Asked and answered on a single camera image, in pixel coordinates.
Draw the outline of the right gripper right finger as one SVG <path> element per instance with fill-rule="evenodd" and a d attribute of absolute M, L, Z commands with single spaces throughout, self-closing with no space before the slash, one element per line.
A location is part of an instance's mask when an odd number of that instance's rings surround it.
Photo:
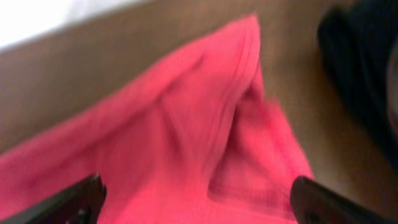
<path fill-rule="evenodd" d="M 294 180 L 290 204 L 299 224 L 395 224 L 304 176 Z"/>

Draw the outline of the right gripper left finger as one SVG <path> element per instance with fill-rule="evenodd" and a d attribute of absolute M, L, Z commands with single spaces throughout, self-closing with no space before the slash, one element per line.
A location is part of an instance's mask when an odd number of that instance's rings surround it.
<path fill-rule="evenodd" d="M 96 224 L 106 195 L 100 175 L 93 174 L 1 224 Z"/>

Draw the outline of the red t-shirt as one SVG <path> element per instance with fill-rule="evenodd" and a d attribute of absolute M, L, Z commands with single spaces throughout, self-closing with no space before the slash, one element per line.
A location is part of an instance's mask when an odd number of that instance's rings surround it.
<path fill-rule="evenodd" d="M 168 54 L 117 93 L 1 156 L 1 217 L 98 173 L 100 223 L 295 223 L 312 172 L 264 98 L 257 16 Z"/>

